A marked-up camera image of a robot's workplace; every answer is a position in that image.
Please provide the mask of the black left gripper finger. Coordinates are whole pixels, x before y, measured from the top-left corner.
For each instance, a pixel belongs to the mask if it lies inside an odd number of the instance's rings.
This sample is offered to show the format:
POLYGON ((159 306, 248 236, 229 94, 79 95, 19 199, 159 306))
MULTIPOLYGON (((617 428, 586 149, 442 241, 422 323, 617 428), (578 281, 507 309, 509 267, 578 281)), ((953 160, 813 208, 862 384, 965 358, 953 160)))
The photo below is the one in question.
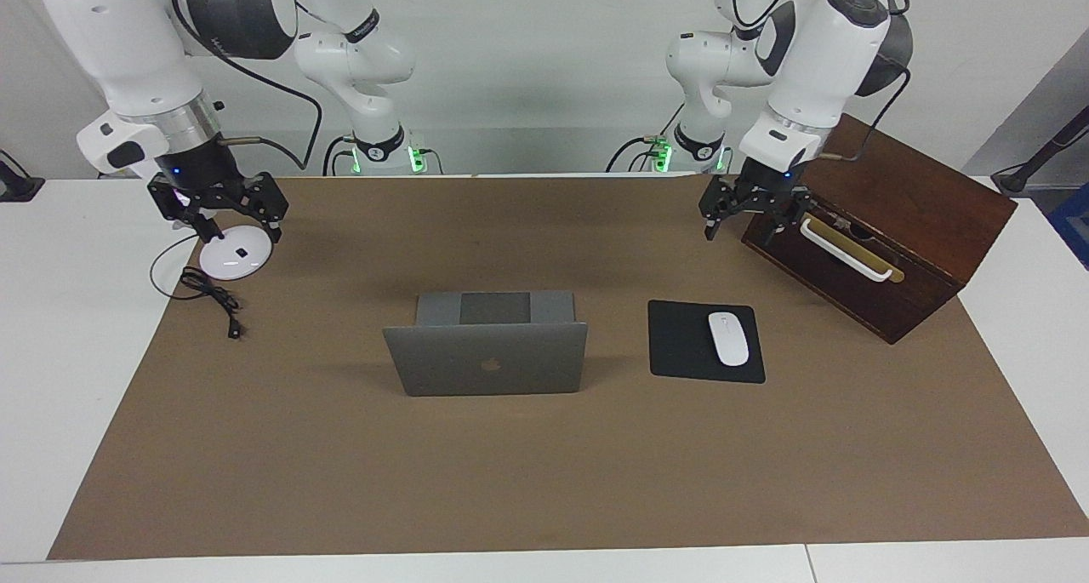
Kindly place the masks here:
POLYGON ((764 233, 761 235, 761 246, 770 245, 773 238, 782 231, 797 226, 802 218, 812 207, 812 191, 809 189, 793 189, 790 201, 780 203, 767 212, 767 224, 764 233))
POLYGON ((738 207, 738 197, 727 181, 710 177, 698 202, 698 209, 703 215, 703 238, 713 241, 722 222, 741 211, 738 207))

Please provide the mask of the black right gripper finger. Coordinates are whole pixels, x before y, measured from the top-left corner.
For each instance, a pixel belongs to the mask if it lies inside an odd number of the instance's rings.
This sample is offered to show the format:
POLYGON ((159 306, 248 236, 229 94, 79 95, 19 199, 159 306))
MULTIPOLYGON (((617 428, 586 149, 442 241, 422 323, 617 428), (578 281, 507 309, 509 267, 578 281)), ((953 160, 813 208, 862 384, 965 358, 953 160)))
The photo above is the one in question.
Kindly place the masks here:
POLYGON ((168 182, 163 174, 151 177, 147 190, 152 203, 166 220, 188 227, 201 242, 212 242, 215 239, 223 238, 220 226, 215 222, 215 212, 203 207, 201 197, 180 191, 168 182))
POLYGON ((287 210, 287 197, 270 173, 261 172, 242 180, 242 214, 259 222, 272 244, 282 238, 281 223, 287 210))

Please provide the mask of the silver Apple laptop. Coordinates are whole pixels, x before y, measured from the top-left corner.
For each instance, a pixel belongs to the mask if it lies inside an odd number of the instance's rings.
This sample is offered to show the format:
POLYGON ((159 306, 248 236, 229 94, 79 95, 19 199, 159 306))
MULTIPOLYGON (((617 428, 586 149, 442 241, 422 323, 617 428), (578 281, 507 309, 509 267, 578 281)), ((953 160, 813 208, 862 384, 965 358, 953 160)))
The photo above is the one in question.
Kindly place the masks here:
POLYGON ((588 326, 567 289, 429 292, 384 339, 411 397, 560 394, 582 387, 588 326))

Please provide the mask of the white lamp base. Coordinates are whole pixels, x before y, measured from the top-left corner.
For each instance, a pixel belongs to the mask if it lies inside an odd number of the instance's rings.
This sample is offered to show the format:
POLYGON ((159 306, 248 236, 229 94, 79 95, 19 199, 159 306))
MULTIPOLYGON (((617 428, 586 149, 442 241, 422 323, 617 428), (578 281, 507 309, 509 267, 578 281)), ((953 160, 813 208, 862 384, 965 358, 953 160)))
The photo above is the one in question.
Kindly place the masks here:
POLYGON ((201 239, 199 268, 220 281, 235 281, 256 274, 270 259, 272 236, 260 226, 241 224, 221 229, 215 224, 217 210, 198 206, 198 201, 172 191, 179 204, 175 221, 192 229, 201 239))

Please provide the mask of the white computer mouse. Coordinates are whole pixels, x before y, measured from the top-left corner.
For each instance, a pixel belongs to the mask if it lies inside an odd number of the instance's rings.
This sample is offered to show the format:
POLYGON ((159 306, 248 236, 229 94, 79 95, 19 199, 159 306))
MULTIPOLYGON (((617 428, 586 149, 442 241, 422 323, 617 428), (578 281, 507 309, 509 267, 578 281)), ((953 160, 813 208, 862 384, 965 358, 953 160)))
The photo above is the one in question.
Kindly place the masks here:
POLYGON ((715 357, 722 365, 738 369, 750 361, 750 343, 738 315, 734 312, 712 312, 707 321, 715 357))

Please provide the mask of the black mouse pad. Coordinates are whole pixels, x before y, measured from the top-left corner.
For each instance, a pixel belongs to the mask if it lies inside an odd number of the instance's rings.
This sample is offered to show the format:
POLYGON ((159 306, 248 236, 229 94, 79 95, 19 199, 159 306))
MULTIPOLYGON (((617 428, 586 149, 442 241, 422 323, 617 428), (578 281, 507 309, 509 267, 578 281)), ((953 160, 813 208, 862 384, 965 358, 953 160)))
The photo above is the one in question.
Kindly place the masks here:
POLYGON ((764 362, 752 307, 650 300, 647 312, 649 363, 654 376, 727 384, 766 382, 764 362), (734 312, 745 327, 750 359, 738 369, 722 365, 715 357, 707 321, 712 312, 734 312))

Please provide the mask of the black clamp stand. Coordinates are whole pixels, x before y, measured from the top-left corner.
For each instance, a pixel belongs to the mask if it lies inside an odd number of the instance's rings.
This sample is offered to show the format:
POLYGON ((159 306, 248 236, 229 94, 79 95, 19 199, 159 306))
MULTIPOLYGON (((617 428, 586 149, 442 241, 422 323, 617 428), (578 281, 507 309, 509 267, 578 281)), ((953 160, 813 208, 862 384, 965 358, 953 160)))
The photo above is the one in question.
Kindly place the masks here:
POLYGON ((32 177, 15 157, 0 148, 0 203, 30 202, 44 183, 42 177, 32 177))

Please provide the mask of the dark brown wooden box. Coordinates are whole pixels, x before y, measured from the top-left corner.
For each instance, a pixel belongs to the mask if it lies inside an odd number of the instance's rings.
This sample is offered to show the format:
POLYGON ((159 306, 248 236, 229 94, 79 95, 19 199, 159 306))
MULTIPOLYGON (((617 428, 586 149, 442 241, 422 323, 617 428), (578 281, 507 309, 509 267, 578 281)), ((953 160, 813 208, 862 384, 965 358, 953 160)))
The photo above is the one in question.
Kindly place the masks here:
POLYGON ((831 305, 893 344, 956 297, 984 260, 1015 211, 1007 196, 972 182, 933 157, 844 116, 827 151, 856 162, 808 165, 802 183, 812 214, 902 269, 902 283, 871 282, 791 226, 761 246, 767 216, 743 236, 761 254, 831 305))

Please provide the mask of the black tripod leg stand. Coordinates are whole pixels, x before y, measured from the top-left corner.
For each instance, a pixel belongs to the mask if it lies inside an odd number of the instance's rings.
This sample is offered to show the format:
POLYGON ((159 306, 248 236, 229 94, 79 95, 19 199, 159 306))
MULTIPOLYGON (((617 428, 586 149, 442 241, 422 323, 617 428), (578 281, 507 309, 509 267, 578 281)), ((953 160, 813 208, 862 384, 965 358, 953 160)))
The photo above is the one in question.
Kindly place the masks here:
POLYGON ((1028 160, 1021 163, 1014 163, 1011 167, 999 169, 990 177, 999 192, 1012 196, 1019 194, 1027 186, 1030 177, 1039 171, 1059 153, 1065 151, 1076 145, 1077 142, 1089 134, 1089 105, 1086 105, 1076 116, 1072 117, 1059 132, 1047 141, 1038 151, 1028 160))

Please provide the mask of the blue crate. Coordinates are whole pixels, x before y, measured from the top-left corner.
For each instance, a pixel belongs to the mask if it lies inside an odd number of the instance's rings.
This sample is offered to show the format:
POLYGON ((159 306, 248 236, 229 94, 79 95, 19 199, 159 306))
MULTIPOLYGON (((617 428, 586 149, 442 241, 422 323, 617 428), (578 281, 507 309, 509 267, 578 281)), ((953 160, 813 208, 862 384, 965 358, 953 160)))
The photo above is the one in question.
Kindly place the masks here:
POLYGON ((1089 182, 1047 212, 1047 222, 1089 271, 1089 182))

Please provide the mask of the brown table mat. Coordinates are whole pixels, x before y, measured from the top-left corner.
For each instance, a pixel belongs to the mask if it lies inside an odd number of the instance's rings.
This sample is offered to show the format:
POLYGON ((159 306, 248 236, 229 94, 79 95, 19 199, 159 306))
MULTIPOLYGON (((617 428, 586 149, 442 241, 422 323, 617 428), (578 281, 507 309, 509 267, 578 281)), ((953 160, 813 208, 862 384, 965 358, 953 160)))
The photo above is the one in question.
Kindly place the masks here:
POLYGON ((299 177, 230 286, 171 301, 49 556, 552 551, 1089 536, 960 304, 890 347, 747 248, 699 177, 299 177), (568 289, 572 394, 409 397, 425 292, 568 289), (767 380, 654 376, 650 300, 750 306, 767 380))

